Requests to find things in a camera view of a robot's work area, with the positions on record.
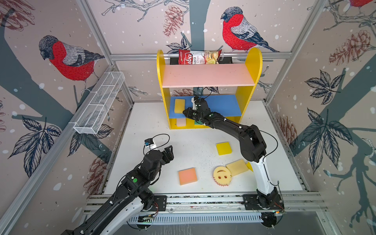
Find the salmon pink sponge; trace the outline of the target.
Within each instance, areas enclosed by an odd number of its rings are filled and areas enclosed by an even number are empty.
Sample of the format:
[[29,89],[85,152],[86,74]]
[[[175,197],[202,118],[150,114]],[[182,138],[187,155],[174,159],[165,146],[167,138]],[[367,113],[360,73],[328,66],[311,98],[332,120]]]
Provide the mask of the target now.
[[179,183],[181,186],[198,181],[195,168],[180,170],[178,172],[178,176],[179,176]]

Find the pale pink sponge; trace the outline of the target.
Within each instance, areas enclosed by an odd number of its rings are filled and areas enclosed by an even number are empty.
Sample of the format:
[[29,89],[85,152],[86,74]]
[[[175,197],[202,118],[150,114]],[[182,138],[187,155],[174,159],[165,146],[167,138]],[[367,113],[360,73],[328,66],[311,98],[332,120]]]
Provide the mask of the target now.
[[176,126],[177,127],[185,127],[187,125],[187,120],[185,118],[177,118],[176,119]]

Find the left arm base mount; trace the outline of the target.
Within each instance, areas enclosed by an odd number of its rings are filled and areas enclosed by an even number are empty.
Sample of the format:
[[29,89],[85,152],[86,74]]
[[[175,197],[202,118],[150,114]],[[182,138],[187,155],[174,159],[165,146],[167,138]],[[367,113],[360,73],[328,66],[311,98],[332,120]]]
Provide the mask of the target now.
[[166,195],[155,195],[151,204],[148,207],[143,208],[143,212],[165,212],[167,206],[167,196]]

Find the smiley face sponge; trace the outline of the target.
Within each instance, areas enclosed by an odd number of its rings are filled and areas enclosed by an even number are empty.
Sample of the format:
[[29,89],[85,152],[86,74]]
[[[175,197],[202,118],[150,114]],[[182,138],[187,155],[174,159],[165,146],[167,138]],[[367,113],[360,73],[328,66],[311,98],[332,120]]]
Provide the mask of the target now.
[[232,175],[227,167],[218,166],[213,171],[213,179],[220,186],[229,186],[232,181]]

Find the yellow wooden shelf unit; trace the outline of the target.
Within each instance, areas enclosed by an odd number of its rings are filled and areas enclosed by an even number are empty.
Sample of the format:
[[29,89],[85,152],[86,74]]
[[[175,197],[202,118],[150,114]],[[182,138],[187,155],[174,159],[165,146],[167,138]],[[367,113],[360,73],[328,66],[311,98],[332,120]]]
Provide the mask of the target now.
[[[194,120],[174,113],[175,99],[192,107],[192,98],[204,98],[213,112],[240,122],[259,82],[263,67],[260,49],[251,49],[243,64],[169,65],[162,50],[157,52],[157,75],[170,129],[201,129]],[[187,125],[177,127],[176,119],[185,118]]]

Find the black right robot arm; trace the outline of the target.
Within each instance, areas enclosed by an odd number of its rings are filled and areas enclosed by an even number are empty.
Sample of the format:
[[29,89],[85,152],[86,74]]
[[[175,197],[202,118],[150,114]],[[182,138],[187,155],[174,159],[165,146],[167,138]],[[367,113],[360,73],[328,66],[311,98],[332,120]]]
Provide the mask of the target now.
[[251,163],[259,200],[271,202],[276,199],[278,191],[271,182],[265,161],[266,143],[257,126],[242,125],[229,120],[220,113],[211,111],[207,102],[199,97],[193,98],[193,106],[184,110],[183,114],[186,118],[236,138],[240,143],[242,156]]

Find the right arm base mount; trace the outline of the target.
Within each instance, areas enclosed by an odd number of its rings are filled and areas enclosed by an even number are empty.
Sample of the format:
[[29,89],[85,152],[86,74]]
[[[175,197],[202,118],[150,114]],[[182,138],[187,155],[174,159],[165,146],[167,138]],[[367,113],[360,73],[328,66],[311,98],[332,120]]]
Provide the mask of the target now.
[[285,209],[281,196],[278,193],[264,194],[244,194],[242,204],[247,211],[273,210],[283,211]]

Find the cream beige sponge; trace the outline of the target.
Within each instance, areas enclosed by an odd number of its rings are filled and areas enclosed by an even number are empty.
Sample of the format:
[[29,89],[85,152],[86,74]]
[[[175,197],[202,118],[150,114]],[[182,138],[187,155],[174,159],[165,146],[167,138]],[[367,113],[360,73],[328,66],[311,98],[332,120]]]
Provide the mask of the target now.
[[235,162],[229,163],[226,165],[226,167],[229,169],[232,177],[242,174],[249,170],[243,159],[239,159]]

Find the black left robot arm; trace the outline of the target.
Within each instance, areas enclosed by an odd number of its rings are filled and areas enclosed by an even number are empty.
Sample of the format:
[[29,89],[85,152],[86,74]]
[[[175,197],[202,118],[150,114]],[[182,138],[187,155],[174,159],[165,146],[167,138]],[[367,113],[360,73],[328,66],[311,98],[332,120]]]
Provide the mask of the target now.
[[85,222],[63,235],[112,235],[128,219],[154,203],[151,182],[160,173],[163,165],[174,159],[173,147],[164,151],[157,149],[145,154],[143,161],[129,171],[112,196]]

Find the red chips bag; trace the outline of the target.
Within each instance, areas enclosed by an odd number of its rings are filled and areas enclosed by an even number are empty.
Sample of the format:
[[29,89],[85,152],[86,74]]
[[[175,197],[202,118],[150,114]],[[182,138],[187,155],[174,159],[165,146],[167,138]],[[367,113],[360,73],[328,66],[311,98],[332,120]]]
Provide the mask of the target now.
[[188,63],[196,62],[198,60],[205,59],[205,64],[217,64],[222,50],[219,51],[190,51],[190,50],[179,50],[179,59],[184,65]]

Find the small bright yellow sponge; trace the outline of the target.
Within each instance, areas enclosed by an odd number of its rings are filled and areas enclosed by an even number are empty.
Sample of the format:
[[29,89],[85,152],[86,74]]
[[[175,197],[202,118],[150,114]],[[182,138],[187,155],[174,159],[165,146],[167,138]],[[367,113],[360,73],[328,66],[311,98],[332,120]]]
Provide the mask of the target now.
[[232,148],[229,142],[216,144],[216,149],[219,156],[228,155],[232,153]]

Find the yellow rectangular sponge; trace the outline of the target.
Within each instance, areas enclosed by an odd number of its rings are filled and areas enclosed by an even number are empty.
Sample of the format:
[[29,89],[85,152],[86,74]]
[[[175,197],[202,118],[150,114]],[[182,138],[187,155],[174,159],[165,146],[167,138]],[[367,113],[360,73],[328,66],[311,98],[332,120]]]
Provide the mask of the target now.
[[184,99],[175,99],[174,103],[174,113],[182,114],[185,110],[185,100]]

